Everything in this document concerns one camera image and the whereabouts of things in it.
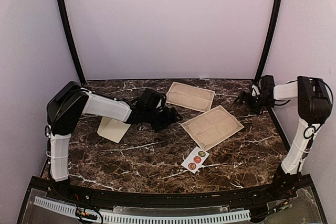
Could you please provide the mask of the beige lined letter sheet front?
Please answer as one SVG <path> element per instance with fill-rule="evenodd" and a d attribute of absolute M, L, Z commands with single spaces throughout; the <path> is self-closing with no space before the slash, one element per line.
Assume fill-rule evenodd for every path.
<path fill-rule="evenodd" d="M 233 136 L 244 126 L 221 105 L 182 123 L 182 128 L 204 151 Z"/>

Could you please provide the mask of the cream paper envelope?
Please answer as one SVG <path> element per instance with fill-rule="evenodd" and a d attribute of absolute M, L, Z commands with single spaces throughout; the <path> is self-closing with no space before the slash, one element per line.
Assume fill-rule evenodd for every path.
<path fill-rule="evenodd" d="M 98 127 L 97 134 L 114 143 L 119 143 L 130 126 L 130 124 L 103 117 Z"/>

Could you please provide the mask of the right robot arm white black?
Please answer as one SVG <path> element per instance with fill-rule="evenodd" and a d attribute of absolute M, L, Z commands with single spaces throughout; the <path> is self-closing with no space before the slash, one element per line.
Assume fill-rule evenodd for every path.
<path fill-rule="evenodd" d="M 299 123 L 289 152 L 274 176 L 274 184 L 268 187 L 273 200 L 286 194 L 286 180 L 294 180 L 301 172 L 317 133 L 332 112 L 333 93 L 321 78 L 298 76 L 294 81 L 276 85 L 273 76 L 265 75 L 235 100 L 247 104 L 254 114 L 262 114 L 265 107 L 286 105 L 293 99 L 297 99 Z"/>

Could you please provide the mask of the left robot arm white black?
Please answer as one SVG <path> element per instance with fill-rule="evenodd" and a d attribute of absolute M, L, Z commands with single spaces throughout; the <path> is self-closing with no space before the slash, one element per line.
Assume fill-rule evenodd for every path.
<path fill-rule="evenodd" d="M 140 97 L 131 101 L 99 95 L 70 81 L 47 104 L 49 173 L 53 191 L 63 201 L 74 197 L 74 189 L 64 180 L 69 178 L 69 141 L 83 114 L 114 119 L 124 124 L 146 123 L 161 131 L 181 120 L 175 108 L 166 106 L 166 95 L 146 88 Z"/>

